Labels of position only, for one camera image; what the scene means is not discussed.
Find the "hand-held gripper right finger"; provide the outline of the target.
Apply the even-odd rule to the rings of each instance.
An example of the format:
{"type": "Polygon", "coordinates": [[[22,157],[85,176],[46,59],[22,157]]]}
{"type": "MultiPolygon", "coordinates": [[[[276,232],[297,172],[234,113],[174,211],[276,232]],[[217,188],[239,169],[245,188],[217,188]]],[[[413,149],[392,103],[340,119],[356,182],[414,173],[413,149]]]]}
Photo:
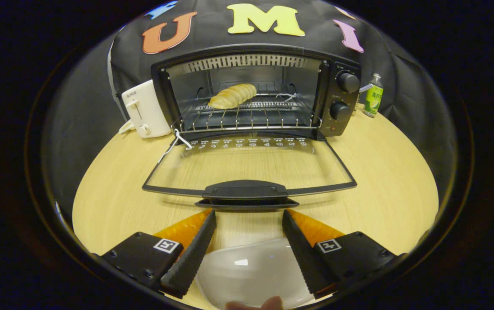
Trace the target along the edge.
{"type": "Polygon", "coordinates": [[[359,287],[398,259],[367,234],[344,234],[292,209],[283,212],[282,227],[308,290],[323,298],[359,287]]]}

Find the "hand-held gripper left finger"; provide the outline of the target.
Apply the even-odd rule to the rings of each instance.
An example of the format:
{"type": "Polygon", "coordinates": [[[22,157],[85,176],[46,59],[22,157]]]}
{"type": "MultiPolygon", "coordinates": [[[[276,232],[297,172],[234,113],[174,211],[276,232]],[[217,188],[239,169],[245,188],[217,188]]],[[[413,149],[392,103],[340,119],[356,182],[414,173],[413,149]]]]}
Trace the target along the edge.
{"type": "Polygon", "coordinates": [[[207,209],[156,234],[135,232],[101,257],[142,286],[183,298],[197,275],[216,227],[215,211],[207,209]]]}

